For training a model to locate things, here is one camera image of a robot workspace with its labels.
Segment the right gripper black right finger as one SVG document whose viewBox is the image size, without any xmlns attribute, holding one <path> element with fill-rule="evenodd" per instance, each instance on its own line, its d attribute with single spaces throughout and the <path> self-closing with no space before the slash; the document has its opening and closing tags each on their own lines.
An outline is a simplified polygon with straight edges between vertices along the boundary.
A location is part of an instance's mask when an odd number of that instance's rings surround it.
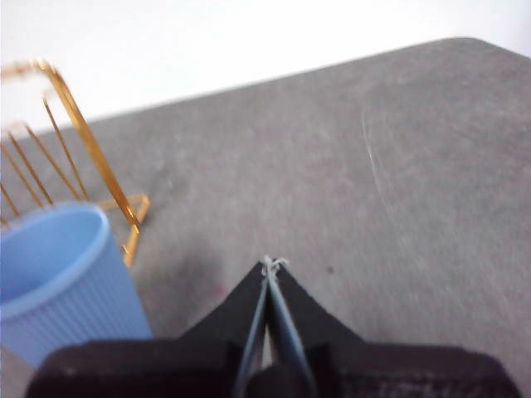
<svg viewBox="0 0 531 398">
<path fill-rule="evenodd" d="M 277 362 L 250 397 L 519 397 L 503 365 L 459 347 L 370 342 L 317 303 L 283 259 L 263 259 Z"/>
</svg>

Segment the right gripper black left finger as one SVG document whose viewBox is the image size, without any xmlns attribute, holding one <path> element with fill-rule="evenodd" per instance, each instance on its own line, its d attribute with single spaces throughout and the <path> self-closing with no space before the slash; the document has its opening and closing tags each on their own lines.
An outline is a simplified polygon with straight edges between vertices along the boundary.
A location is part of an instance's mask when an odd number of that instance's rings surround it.
<svg viewBox="0 0 531 398">
<path fill-rule="evenodd" d="M 179 337 L 63 347 L 31 379 L 27 397 L 230 397 L 256 366 L 263 334 L 262 263 Z"/>
</svg>

